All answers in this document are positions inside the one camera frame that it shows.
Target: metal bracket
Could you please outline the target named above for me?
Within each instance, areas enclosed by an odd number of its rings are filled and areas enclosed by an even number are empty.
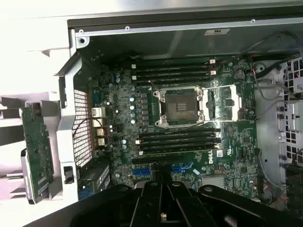
[[[89,41],[90,41],[89,36],[77,37],[76,38],[76,48],[81,49],[81,48],[84,48],[84,47],[88,46]]]

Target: black cable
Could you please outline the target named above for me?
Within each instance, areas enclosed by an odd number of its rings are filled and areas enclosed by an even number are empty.
[[[85,119],[83,119],[83,120],[78,124],[78,126],[76,127],[75,131],[74,131],[73,134],[72,134],[72,137],[73,137],[73,138],[75,137],[76,132],[77,132],[77,130],[79,129],[79,127],[80,127],[85,121],[87,121],[87,120],[96,120],[96,121],[100,124],[100,127],[101,127],[101,128],[103,127],[102,124],[101,124],[101,122],[100,122],[98,119],[96,119],[96,118],[85,118]]]
[[[273,34],[271,34],[271,35],[269,35],[269,36],[267,36],[267,37],[264,37],[264,38],[260,39],[259,41],[257,41],[257,42],[254,43],[253,45],[250,45],[249,47],[245,48],[245,49],[244,49],[243,51],[241,51],[241,53],[238,54],[237,56],[232,57],[232,58],[227,59],[227,60],[223,60],[223,61],[220,62],[220,64],[226,64],[226,63],[229,63],[229,62],[231,62],[231,61],[233,61],[233,60],[235,60],[235,59],[241,58],[243,55],[247,54],[249,51],[251,51],[251,50],[252,50],[253,48],[255,48],[256,46],[259,46],[260,44],[264,43],[265,41],[269,40],[270,38],[273,38],[273,37],[280,37],[280,35],[285,35],[285,36],[291,37],[291,38],[293,38],[293,39],[295,40],[296,45],[297,45],[297,47],[298,47],[298,49],[299,49],[299,52],[300,52],[300,56],[301,56],[302,59],[303,59],[303,43],[301,42],[300,38],[299,38],[296,34],[294,34],[294,33],[292,33],[292,32],[289,32],[289,31],[281,31],[281,32],[275,32],[275,33],[273,33]],[[267,48],[266,50],[262,51],[261,53],[267,52],[267,51],[269,51],[270,49],[272,49],[272,48]],[[272,69],[274,69],[277,65],[279,65],[279,64],[281,64],[281,63],[284,63],[284,62],[285,62],[285,60],[280,61],[280,63],[278,63],[278,62],[275,63]],[[260,74],[260,78],[263,77],[263,76],[265,76],[265,75],[263,75],[263,74],[264,74],[264,73],[263,73],[264,71],[262,71],[262,74]]]

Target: gray metal panel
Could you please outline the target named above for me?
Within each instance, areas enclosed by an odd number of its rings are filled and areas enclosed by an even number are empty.
[[[0,146],[24,140],[23,126],[0,127]]]
[[[224,28],[230,29],[225,35],[205,35],[208,30]],[[81,52],[91,61],[101,59],[103,62],[127,57],[129,52],[135,52],[144,59],[237,54],[248,45],[277,31],[291,31],[302,39],[303,18],[263,20],[255,23],[246,21],[138,28],[128,32],[125,30],[105,31],[100,32],[100,36],[91,36],[89,45]],[[252,52],[262,51],[268,47],[272,48],[272,52],[288,52],[295,50],[296,44],[290,37],[282,35],[280,39],[272,38],[258,45]]]

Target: ventilation hole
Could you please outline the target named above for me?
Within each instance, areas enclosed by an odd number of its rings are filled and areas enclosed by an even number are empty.
[[[299,70],[299,62],[298,61],[294,61],[294,71]]]
[[[303,157],[298,155],[298,163],[303,163]]]

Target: label sticker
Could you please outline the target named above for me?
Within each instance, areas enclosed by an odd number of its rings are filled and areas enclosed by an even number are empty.
[[[223,157],[223,151],[217,150],[217,157]]]
[[[195,174],[197,174],[197,175],[200,175],[200,172],[197,171],[196,169],[193,169],[193,172],[194,172]]]
[[[215,29],[215,30],[207,30],[205,32],[205,35],[225,35],[229,32],[229,28],[228,29]]]

